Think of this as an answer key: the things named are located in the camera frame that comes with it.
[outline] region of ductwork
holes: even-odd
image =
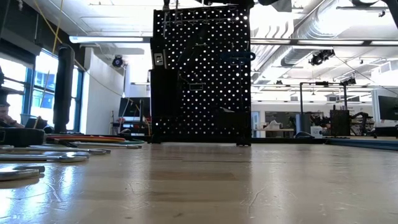
[[[314,11],[307,20],[293,33],[293,39],[334,38],[351,26],[348,14],[338,11],[337,6],[342,1],[326,0]],[[259,72],[266,78],[266,70],[280,60],[283,67],[292,67],[312,53],[312,49],[295,49],[291,46],[281,46],[269,60],[260,67]]]

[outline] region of fluorescent light fixture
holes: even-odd
[[[150,85],[150,83],[131,83],[132,85]]]
[[[290,40],[278,40],[278,39],[256,39],[252,38],[251,39],[252,44],[289,44]]]
[[[102,36],[70,36],[70,42],[74,44],[87,43],[143,43],[143,37],[102,37]]]
[[[309,49],[309,50],[333,50],[333,47],[328,46],[293,46],[293,49]]]
[[[374,40],[371,42],[371,45],[396,45],[398,46],[398,40],[394,41],[394,40]]]
[[[361,45],[362,40],[299,40],[298,44],[308,45]]]

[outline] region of person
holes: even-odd
[[[9,107],[10,107],[9,103],[0,104],[0,121],[2,121],[3,123],[6,124],[6,125],[4,125],[4,124],[0,123],[0,126],[2,126],[4,128],[7,128],[5,126],[11,126],[14,128],[24,128],[23,125],[19,124],[16,120],[12,119],[8,115]]]

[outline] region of black pegboard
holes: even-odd
[[[196,46],[200,49],[186,57],[191,40],[199,35],[204,37]],[[153,117],[153,133],[249,138],[250,61],[231,64],[221,59],[228,52],[250,50],[249,9],[224,6],[154,11],[154,39],[164,41],[166,68],[178,71],[179,86],[177,115]],[[202,83],[203,90],[191,90],[189,83]],[[229,122],[237,125],[220,122],[220,116],[225,117],[220,108],[234,111],[228,115],[238,120]]]

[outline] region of ceiling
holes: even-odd
[[[33,0],[24,0],[27,4],[36,8]],[[63,3],[63,13],[60,14],[61,0],[37,0],[47,19],[57,24],[62,20],[61,28],[70,35],[124,35],[124,36],[152,36],[153,10],[162,9],[163,0],[66,0]],[[176,0],[171,0],[170,7],[175,7]],[[295,35],[298,23],[307,16],[321,0],[292,0],[292,12],[277,12],[272,6],[256,6],[251,11],[251,29],[253,37],[260,38],[289,38]],[[350,6],[348,0],[339,0],[341,6]],[[194,0],[179,0],[178,7],[200,7],[201,4]],[[385,7],[379,1],[374,6]],[[391,14],[379,17],[380,11],[346,11],[337,10],[337,16],[328,16],[322,20],[327,29],[338,29],[345,26],[335,36],[339,39],[396,39],[398,29],[394,24]],[[264,68],[266,62],[270,62],[277,52],[278,46],[252,46],[257,59],[253,61],[253,73]],[[101,44],[96,50],[97,54],[103,54],[112,59],[114,54],[124,49],[130,52],[129,57],[135,55],[149,55],[148,44]],[[298,84],[311,80],[341,80],[353,75],[353,69],[368,78],[371,70],[388,60],[398,58],[398,47],[334,47],[336,57],[319,66],[311,66],[308,60],[312,54],[303,57],[294,67],[280,67],[276,60],[267,66],[265,72],[257,76],[257,84],[273,84],[276,80],[282,80],[284,84]],[[360,74],[356,74],[360,85],[369,84],[369,80]],[[274,88],[258,87],[253,92],[273,91]]]

